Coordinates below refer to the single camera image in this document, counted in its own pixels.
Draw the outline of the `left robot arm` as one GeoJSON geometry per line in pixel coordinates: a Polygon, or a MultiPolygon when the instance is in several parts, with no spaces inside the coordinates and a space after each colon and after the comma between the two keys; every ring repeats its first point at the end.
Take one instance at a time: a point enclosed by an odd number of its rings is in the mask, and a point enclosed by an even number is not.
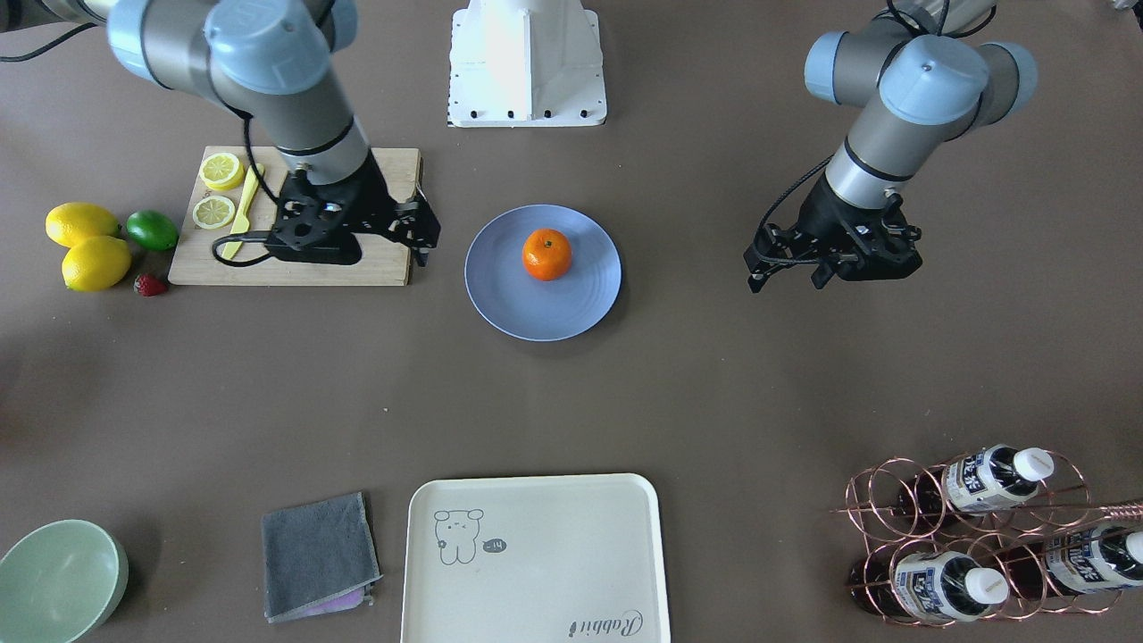
{"type": "Polygon", "coordinates": [[[841,146],[813,180],[788,230],[765,214],[744,254],[759,292],[780,271],[812,265],[812,283],[902,280],[922,267],[901,191],[940,144],[1017,113],[1039,69],[1014,42],[966,45],[996,16],[996,1],[889,1],[861,31],[820,37],[805,58],[805,88],[860,108],[841,146]]]}

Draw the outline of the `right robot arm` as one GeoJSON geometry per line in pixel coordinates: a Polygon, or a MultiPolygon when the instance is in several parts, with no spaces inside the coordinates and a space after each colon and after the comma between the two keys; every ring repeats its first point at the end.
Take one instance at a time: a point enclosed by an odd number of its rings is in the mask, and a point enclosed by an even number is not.
{"type": "Polygon", "coordinates": [[[355,39],[352,1],[3,1],[3,31],[103,26],[117,61],[160,87],[259,121],[286,164],[275,219],[221,246],[258,243],[266,259],[351,265],[359,235],[411,249],[424,265],[440,225],[423,192],[397,201],[331,69],[355,39]]]}

